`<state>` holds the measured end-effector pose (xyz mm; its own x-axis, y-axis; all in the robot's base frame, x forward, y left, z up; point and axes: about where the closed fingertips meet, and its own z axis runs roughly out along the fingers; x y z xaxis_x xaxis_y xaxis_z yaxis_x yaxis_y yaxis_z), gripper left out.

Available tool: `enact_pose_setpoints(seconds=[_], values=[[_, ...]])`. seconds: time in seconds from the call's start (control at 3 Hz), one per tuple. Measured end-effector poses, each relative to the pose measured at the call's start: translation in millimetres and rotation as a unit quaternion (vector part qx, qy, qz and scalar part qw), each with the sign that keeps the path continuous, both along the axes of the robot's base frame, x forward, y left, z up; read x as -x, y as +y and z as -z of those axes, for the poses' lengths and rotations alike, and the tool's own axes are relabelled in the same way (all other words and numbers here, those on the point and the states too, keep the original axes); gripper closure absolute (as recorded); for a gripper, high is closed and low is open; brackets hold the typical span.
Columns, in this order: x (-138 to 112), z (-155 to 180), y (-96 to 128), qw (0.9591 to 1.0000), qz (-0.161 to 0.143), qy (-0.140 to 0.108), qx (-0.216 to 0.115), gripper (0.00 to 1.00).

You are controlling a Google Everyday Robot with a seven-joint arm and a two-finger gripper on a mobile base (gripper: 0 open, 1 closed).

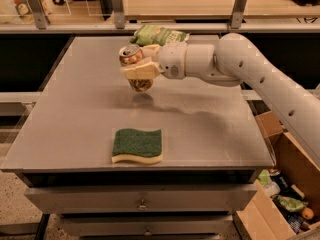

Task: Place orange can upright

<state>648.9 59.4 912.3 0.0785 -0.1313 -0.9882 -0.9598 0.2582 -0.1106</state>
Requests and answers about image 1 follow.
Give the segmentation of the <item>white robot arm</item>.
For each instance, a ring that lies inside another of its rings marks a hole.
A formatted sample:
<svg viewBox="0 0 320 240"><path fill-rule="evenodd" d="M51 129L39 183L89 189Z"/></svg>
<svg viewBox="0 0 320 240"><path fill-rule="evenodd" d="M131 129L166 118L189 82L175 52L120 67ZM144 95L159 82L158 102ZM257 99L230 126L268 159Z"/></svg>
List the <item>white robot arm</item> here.
<svg viewBox="0 0 320 240"><path fill-rule="evenodd" d="M320 100L276 68L246 37L229 33L206 43L129 44L119 50L119 59L131 81L162 75L225 87L246 83L320 165Z"/></svg>

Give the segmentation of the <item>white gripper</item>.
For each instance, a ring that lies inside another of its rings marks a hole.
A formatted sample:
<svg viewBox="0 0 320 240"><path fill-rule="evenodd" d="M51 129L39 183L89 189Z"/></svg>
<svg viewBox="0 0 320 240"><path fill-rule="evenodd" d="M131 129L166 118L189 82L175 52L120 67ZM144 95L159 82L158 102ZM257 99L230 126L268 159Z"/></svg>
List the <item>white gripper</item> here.
<svg viewBox="0 0 320 240"><path fill-rule="evenodd" d="M185 42L168 43L162 47L158 44L143 46L144 57L150 57L152 61L131 64L122 67L121 71L128 80L155 79L161 73L168 79L182 80L185 78L186 49Z"/></svg>

